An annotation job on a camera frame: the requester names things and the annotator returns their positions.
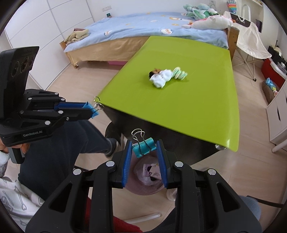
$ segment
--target white cabinet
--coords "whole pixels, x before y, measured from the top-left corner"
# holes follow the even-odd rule
[[[62,36],[58,36],[40,50],[30,71],[44,90],[70,63],[59,45],[62,40]]]
[[[287,139],[287,84],[267,107],[270,142],[278,145]]]
[[[282,131],[281,117],[276,101],[272,101],[272,103],[268,106],[267,115],[270,139],[273,139]]]
[[[45,90],[70,63],[59,43],[93,22],[86,0],[28,0],[5,31],[13,48],[40,47],[30,75]]]
[[[61,32],[92,17],[86,0],[66,2],[52,9],[52,12]]]
[[[10,42],[13,48],[40,46],[41,50],[60,34],[51,12],[47,11],[23,27]]]

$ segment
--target lime green tabletop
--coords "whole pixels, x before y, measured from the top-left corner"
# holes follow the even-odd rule
[[[154,68],[188,73],[162,89]],[[239,110],[229,51],[203,42],[151,36],[99,95],[101,103],[143,120],[237,151]]]

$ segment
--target metal screw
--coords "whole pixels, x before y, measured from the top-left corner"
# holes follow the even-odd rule
[[[181,168],[181,167],[183,166],[183,162],[181,162],[181,161],[176,161],[176,162],[174,163],[174,165],[175,165],[176,167],[178,167],[178,168]]]
[[[108,161],[108,162],[106,162],[106,166],[107,167],[112,167],[112,166],[114,166],[115,165],[115,162],[114,161]]]
[[[73,171],[74,175],[80,175],[81,173],[82,173],[82,170],[78,168]]]
[[[226,149],[226,147],[221,146],[221,145],[218,145],[218,144],[215,144],[215,148],[216,148],[217,150],[225,150],[225,149]]]
[[[208,174],[214,176],[216,174],[216,171],[214,169],[208,169]]]

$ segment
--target teal binder clip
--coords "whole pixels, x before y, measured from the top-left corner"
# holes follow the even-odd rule
[[[141,138],[143,141],[139,141],[136,134],[140,133]],[[154,144],[154,140],[150,137],[148,139],[144,139],[145,131],[142,129],[135,129],[132,131],[131,135],[133,136],[133,139],[137,141],[137,143],[133,144],[132,148],[137,156],[137,158],[142,157],[143,155],[146,155],[150,153],[151,151],[156,150],[156,145]]]
[[[94,118],[95,116],[99,115],[99,112],[98,112],[99,110],[104,110],[104,106],[100,103],[100,98],[97,96],[95,96],[92,104],[90,104],[89,102],[86,102],[84,104],[83,108],[91,109],[91,111],[93,113],[91,118]]]

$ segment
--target blue duvet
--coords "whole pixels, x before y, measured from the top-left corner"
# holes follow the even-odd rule
[[[174,36],[228,48],[227,35],[220,30],[185,29],[181,26],[192,21],[182,13],[157,12],[104,18],[86,27],[89,36],[67,46],[65,52],[92,44],[136,36]]]

